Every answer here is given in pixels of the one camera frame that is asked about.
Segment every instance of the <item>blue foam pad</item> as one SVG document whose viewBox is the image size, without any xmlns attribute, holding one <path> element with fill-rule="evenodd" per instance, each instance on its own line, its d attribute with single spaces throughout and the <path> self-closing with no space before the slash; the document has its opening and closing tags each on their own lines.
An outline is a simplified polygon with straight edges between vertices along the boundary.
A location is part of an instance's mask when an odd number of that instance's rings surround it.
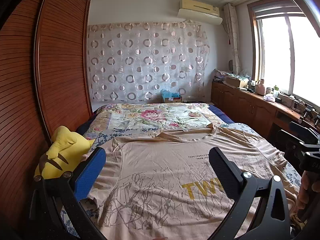
<svg viewBox="0 0 320 240">
<path fill-rule="evenodd" d="M 209 106 L 209 110 L 217 115 L 221 120 L 225 123 L 234 123 L 224 112 L 222 112 L 219 108 L 215 106 Z"/>
<path fill-rule="evenodd" d="M 81 172 L 75 182 L 74 195 L 78 201 L 85 199 L 106 163 L 106 152 L 103 148 L 97 147 L 97 152 Z"/>
</svg>

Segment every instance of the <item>curtain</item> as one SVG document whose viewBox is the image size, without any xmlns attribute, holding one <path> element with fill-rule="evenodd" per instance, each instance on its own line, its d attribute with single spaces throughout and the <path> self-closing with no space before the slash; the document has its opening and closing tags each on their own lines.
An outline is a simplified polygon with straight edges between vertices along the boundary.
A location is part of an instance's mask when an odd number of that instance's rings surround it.
<svg viewBox="0 0 320 240">
<path fill-rule="evenodd" d="M 239 29 L 236 8 L 230 3 L 227 3 L 224 7 L 224 14 L 226 16 L 227 28 L 229 39 L 232 48 L 233 56 L 233 73 L 239 75 L 241 72 L 241 65 L 239 59 Z"/>
<path fill-rule="evenodd" d="M 93 101 L 150 102 L 161 90 L 203 100 L 210 46 L 195 23 L 90 25 L 88 70 Z"/>
</svg>

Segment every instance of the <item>pink kettle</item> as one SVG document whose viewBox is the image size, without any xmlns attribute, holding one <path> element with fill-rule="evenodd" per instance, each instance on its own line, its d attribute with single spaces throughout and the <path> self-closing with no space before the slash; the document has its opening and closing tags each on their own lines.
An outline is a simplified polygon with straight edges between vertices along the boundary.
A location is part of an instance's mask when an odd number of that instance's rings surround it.
<svg viewBox="0 0 320 240">
<path fill-rule="evenodd" d="M 255 92 L 264 96 L 266 94 L 266 86 L 264 85 L 264 79 L 260 79 L 256 85 Z"/>
</svg>

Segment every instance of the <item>wooden wardrobe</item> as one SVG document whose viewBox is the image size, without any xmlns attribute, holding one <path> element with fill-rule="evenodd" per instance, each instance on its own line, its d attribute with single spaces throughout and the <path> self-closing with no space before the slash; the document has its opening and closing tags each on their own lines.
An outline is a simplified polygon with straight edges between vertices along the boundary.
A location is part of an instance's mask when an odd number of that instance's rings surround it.
<svg viewBox="0 0 320 240">
<path fill-rule="evenodd" d="M 0 215 L 26 218 L 39 157 L 54 130 L 92 114 L 86 74 L 90 0 L 22 0 L 0 30 Z"/>
</svg>

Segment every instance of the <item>human hand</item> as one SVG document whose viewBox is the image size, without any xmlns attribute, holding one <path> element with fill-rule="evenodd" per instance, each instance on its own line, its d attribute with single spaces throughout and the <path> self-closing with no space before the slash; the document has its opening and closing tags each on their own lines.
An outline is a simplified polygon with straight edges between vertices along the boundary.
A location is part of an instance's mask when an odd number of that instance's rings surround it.
<svg viewBox="0 0 320 240">
<path fill-rule="evenodd" d="M 305 171 L 301 178 L 301 186 L 299 189 L 299 194 L 297 198 L 297 208 L 304 209 L 306 204 L 309 202 L 308 188 L 310 185 L 310 180 L 308 178 L 308 172 Z M 316 181 L 311 186 L 312 190 L 315 192 L 320 192 L 320 180 Z"/>
</svg>

